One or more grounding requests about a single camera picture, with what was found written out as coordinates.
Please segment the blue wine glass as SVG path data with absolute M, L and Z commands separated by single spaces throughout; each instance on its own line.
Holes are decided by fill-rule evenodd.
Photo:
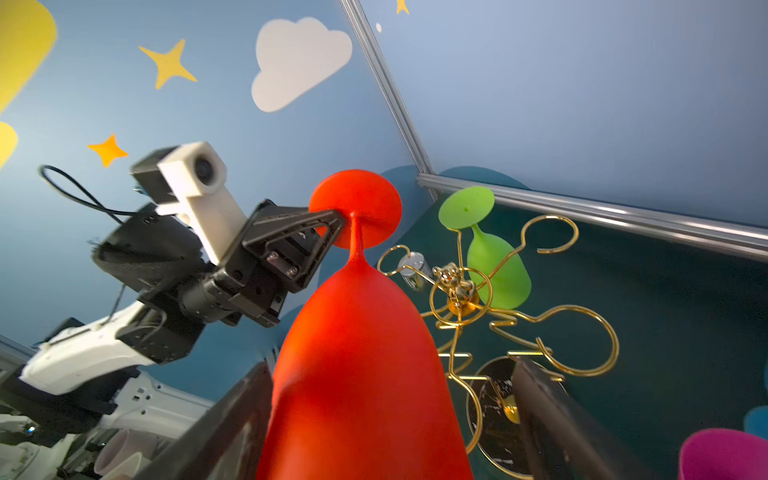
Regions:
M 753 436 L 768 440 L 768 406 L 751 409 L 744 417 L 743 430 Z

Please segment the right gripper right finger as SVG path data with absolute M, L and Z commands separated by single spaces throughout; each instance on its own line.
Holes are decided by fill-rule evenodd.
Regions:
M 658 477 L 532 361 L 516 361 L 512 384 L 535 479 Z

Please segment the pink wine glass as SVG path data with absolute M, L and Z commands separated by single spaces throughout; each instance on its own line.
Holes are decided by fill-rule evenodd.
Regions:
M 681 446 L 678 478 L 766 479 L 767 441 L 731 429 L 696 432 Z

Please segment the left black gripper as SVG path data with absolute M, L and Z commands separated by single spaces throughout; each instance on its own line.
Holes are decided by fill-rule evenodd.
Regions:
M 308 286 L 344 226 L 335 210 L 262 201 L 211 272 L 224 292 L 222 307 L 263 327 L 278 325 L 287 296 Z

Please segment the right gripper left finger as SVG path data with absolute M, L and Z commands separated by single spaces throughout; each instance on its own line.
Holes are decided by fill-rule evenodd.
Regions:
M 268 364 L 262 361 L 136 477 L 253 479 L 267 433 L 272 389 Z

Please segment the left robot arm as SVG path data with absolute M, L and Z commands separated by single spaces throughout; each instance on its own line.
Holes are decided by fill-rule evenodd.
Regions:
M 215 322 L 275 326 L 286 297 L 309 284 L 344 223 L 334 210 L 267 200 L 214 260 L 192 230 L 146 205 L 92 255 L 137 300 L 89 324 L 63 322 L 2 376 L 2 402 L 49 443 L 96 427 L 181 437 L 210 402 L 154 380 L 146 368 L 185 358 Z

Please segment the green wine glass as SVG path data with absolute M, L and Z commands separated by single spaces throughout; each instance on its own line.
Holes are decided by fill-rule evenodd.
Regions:
M 514 247 L 503 238 L 484 232 L 479 223 L 495 206 L 495 196 L 487 187 L 474 186 L 451 194 L 440 207 L 438 218 L 447 229 L 470 228 L 472 241 L 467 251 L 470 268 L 486 274 L 493 288 L 492 308 L 516 309 L 529 297 L 532 282 L 522 259 L 515 255 L 491 276 Z

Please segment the red wine glass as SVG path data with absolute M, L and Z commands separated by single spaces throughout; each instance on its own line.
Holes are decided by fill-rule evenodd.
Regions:
M 402 214 L 382 176 L 325 179 L 310 210 L 345 221 L 347 263 L 293 322 L 274 372 L 260 479 L 468 479 L 471 467 L 435 343 L 416 307 L 371 266 Z

